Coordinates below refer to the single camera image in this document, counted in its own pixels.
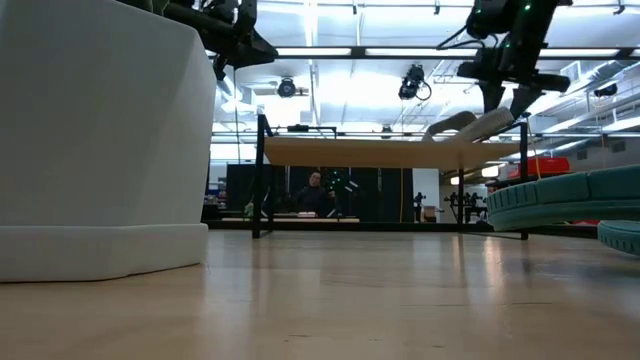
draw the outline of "shelf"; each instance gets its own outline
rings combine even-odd
[[[269,162],[272,165],[290,166],[455,170],[477,167],[518,151],[518,144],[287,137],[265,139],[265,154]]]

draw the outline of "person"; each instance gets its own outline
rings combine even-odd
[[[327,212],[327,205],[333,202],[335,193],[333,191],[326,192],[320,186],[322,175],[318,171],[314,171],[309,176],[309,185],[302,189],[296,195],[296,205],[298,212],[314,212],[318,216]]]
[[[421,192],[413,199],[413,210],[415,211],[417,222],[422,222],[420,219],[422,215],[422,199],[424,199],[424,196],[422,196]]]

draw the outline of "fluorescent light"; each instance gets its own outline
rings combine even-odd
[[[482,169],[482,177],[492,178],[498,176],[498,174],[500,174],[500,168],[498,166],[491,166]]]
[[[351,49],[349,48],[277,48],[280,56],[349,56]]]
[[[616,138],[637,138],[640,137],[640,133],[615,133],[608,134],[607,136]]]
[[[574,141],[574,142],[571,142],[571,143],[568,143],[568,144],[564,144],[564,145],[558,146],[557,148],[552,149],[552,150],[553,151],[567,150],[567,149],[571,149],[574,146],[580,145],[580,144],[582,144],[584,142],[585,142],[585,140]]]
[[[561,123],[555,124],[550,128],[547,128],[545,130],[543,130],[543,133],[550,133],[550,132],[556,132],[556,131],[560,131],[560,130],[564,130],[564,129],[568,129],[571,126],[579,123],[580,120],[578,119],[571,119],[571,120],[567,120],[567,121],[563,121]]]
[[[600,137],[600,134],[542,134],[543,138],[592,138]]]
[[[540,58],[574,56],[614,56],[619,49],[542,49]]]
[[[611,132],[611,131],[624,130],[624,129],[628,129],[638,125],[640,125],[640,116],[634,117],[631,119],[618,120],[613,124],[607,125],[604,128],[602,128],[602,131]]]
[[[420,49],[420,48],[404,48],[404,49],[366,49],[367,56],[438,56],[438,57],[454,57],[454,56],[475,56],[476,49]]]
[[[529,150],[527,151],[527,157],[539,156],[547,152],[545,149],[536,149],[535,151]],[[520,153],[511,154],[506,156],[507,159],[520,159]]]

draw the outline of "motion capture camera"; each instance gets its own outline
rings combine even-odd
[[[556,7],[570,0],[476,0],[467,18],[467,33],[475,39],[506,34],[494,48],[478,50],[473,62],[458,68],[458,76],[479,80],[484,111],[496,109],[505,88],[503,81],[519,84],[514,90],[511,113],[515,118],[527,110],[543,90],[565,92],[570,85],[565,76],[539,74],[536,63]]]
[[[601,89],[597,89],[593,91],[593,95],[595,95],[596,97],[613,96],[617,93],[618,93],[618,85],[616,84],[611,84],[609,86],[605,86]]]
[[[382,132],[383,132],[383,133],[390,133],[390,132],[393,132],[393,130],[391,130],[391,126],[389,126],[389,125],[384,125],[384,126],[382,127]],[[389,139],[391,139],[391,136],[388,136],[388,135],[387,135],[387,136],[381,136],[380,138],[381,138],[382,140],[389,140]]]
[[[418,95],[418,90],[424,84],[424,70],[422,65],[411,65],[407,76],[402,78],[402,85],[398,96],[402,100],[411,100]]]
[[[290,98],[296,94],[296,85],[292,78],[284,78],[278,86],[278,95],[281,98]]]

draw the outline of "window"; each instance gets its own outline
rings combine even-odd
[[[614,154],[625,150],[627,150],[627,144],[624,141],[618,141],[611,144],[611,152]]]
[[[578,151],[578,160],[585,160],[587,158],[587,149]]]
[[[252,144],[211,144],[211,160],[244,161],[256,159],[256,148]]]

